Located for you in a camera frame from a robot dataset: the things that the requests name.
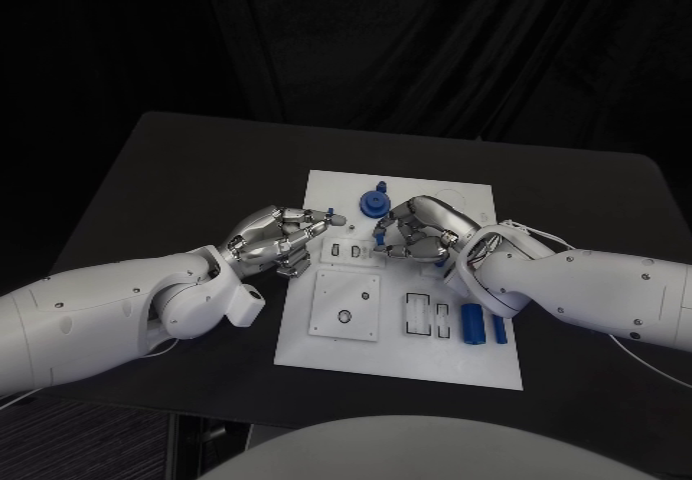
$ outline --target white board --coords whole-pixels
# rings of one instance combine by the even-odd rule
[[[359,200],[362,194],[373,190],[382,180],[386,182],[392,207],[416,195],[429,195],[450,203],[481,226],[496,223],[488,185],[313,170],[303,208],[323,211],[333,208],[336,213],[347,217],[347,222],[344,227],[331,227],[321,237],[308,243],[313,265],[303,276],[288,284],[274,363],[522,390],[512,321],[504,320],[507,344],[500,345],[494,341],[490,316],[486,317],[486,344],[464,344],[460,307],[468,300],[444,285],[441,278],[444,268],[435,270],[437,267],[421,266],[411,260],[389,258],[383,266],[337,264],[323,259],[324,242],[330,242],[331,245],[334,242],[343,242],[343,239],[372,241],[376,220],[360,212]],[[385,242],[388,245],[402,243],[395,226],[388,229]],[[376,341],[310,335],[315,281],[321,271],[377,275]],[[432,311],[437,304],[448,305],[448,339],[438,338],[437,335],[405,333],[406,293],[429,295]],[[431,318],[431,322],[435,325],[435,318]]]

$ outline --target dark table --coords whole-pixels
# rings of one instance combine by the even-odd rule
[[[692,263],[692,239],[643,156],[150,113],[134,129],[53,271],[216,245],[269,204],[303,205],[310,169],[493,186],[512,218],[594,250]],[[266,307],[166,355],[44,394],[285,427],[346,417],[468,418],[565,440],[650,472],[692,473],[692,390],[610,338],[532,304],[514,319],[525,391],[274,366],[287,284]],[[692,382],[692,354],[625,342]]]

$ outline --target circular hole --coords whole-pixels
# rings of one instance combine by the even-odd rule
[[[350,312],[347,310],[341,310],[337,315],[339,321],[341,323],[350,322]]]

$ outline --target robotic hand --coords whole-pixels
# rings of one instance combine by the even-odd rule
[[[555,253],[526,227],[507,221],[480,228],[426,196],[402,203],[377,222],[377,243],[395,222],[405,245],[379,245],[379,250],[392,258],[435,263],[447,260],[450,249],[457,252],[445,284],[493,314],[512,318],[533,300],[566,323],[692,351],[687,265],[572,247]],[[439,237],[428,236],[424,227]]]
[[[104,372],[166,340],[206,333],[223,316],[248,327],[264,299],[241,279],[272,266],[298,277],[307,242],[344,224],[331,211],[269,206],[219,248],[70,270],[0,297],[0,395]]]

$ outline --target robotic arm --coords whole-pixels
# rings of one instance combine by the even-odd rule
[[[307,242],[344,224],[331,212],[269,206],[217,248],[72,270],[0,297],[0,395],[104,372],[223,316],[248,327],[264,299],[242,278],[274,266],[298,277]]]
[[[493,314],[512,318],[533,300],[566,323],[692,352],[687,265],[591,250],[555,253],[527,232],[503,224],[480,228],[426,196],[392,209],[376,238],[395,222],[405,244],[379,250],[435,263],[457,252],[445,283]]]

